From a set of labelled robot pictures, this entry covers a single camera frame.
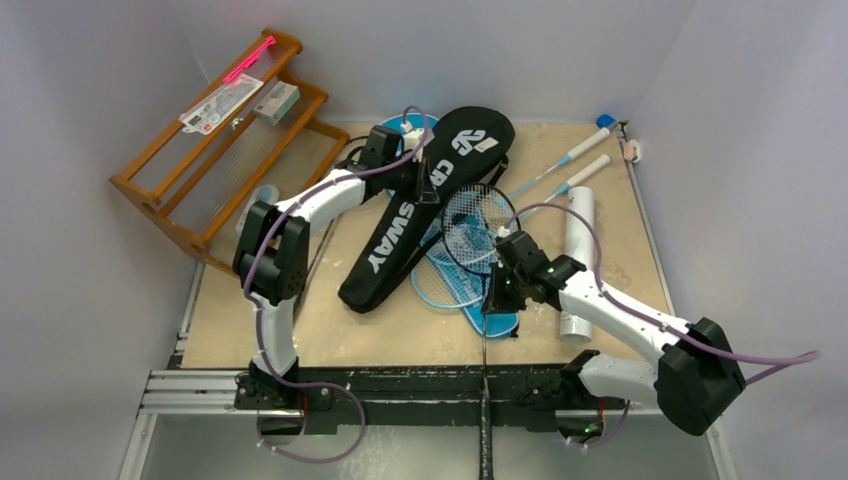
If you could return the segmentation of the black badminton racket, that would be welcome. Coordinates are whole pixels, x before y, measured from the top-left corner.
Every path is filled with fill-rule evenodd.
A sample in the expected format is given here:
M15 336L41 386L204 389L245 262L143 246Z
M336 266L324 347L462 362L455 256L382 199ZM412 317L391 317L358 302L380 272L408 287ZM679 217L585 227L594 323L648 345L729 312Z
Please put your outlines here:
M479 303L488 294L491 263L497 260L495 237L499 221L511 215L506 197L497 188L472 183L457 189L448 199L441 219L442 241L450 259L481 282ZM488 324L481 324L481 398L479 428L479 477L494 478L492 400L488 381Z
M331 169L324 175L324 177L319 180L315 185L308 188L308 191L313 190L317 185L320 185L325 182L325 178L329 176L329 174L333 171L334 168L339 166L344 166L347 164L355 164L358 162L359 152L364 148L366 136L358 136L350 139L345 146L342 148L340 153L337 155L335 160L333 161L333 165ZM329 220L326 223L325 227L318 229L317 227L312 227L311 232L318 232L321 234L319 240L311 240L310 241L310 257L307 265L306 271L306 280L304 285L304 291L298 296L298 298L294 301L294 313L297 314L300 310L301 304L303 300L306 298L306 290L309 287L309 283L313 278L313 275L317 269L316 264L323 258L324 250L326 247L326 243L329 239L330 234L333 232L333 228L336 220L341 216L338 214L333 219Z

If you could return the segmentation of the black Crossway racket cover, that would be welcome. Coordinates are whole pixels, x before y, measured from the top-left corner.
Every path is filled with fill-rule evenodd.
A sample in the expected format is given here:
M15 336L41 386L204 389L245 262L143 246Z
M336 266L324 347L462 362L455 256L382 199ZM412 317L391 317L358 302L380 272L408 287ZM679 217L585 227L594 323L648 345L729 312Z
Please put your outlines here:
M503 171L515 139L508 117L482 106L456 108L431 131L434 139L424 147L424 156L441 202L459 187ZM340 285L341 301L357 313L380 306L424 256L421 244L442 208L393 197Z

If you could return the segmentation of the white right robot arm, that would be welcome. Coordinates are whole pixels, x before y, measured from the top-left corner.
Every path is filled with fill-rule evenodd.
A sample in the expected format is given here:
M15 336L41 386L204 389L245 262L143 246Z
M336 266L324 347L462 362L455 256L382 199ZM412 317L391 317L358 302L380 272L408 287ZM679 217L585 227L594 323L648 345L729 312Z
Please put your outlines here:
M550 259L525 231L501 230L494 238L487 312L546 304L586 320L639 354L626 360L597 351L581 353L563 371L561 392L576 407L615 397L658 408L683 432L700 436L745 391L716 322L691 323L631 297L610 300L583 263L562 254Z

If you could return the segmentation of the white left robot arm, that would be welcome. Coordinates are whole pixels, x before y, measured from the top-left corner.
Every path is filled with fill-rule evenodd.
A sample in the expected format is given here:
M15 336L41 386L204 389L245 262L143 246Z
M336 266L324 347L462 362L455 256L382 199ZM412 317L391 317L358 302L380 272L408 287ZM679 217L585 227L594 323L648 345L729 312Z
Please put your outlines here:
M424 150L432 127L371 129L358 159L344 160L302 193L276 204L250 206L232 262L254 313L256 349L249 374L272 408L297 399L302 382L287 375L298 355L293 339L294 303L306 286L310 237L343 213L384 190L414 194L430 174Z

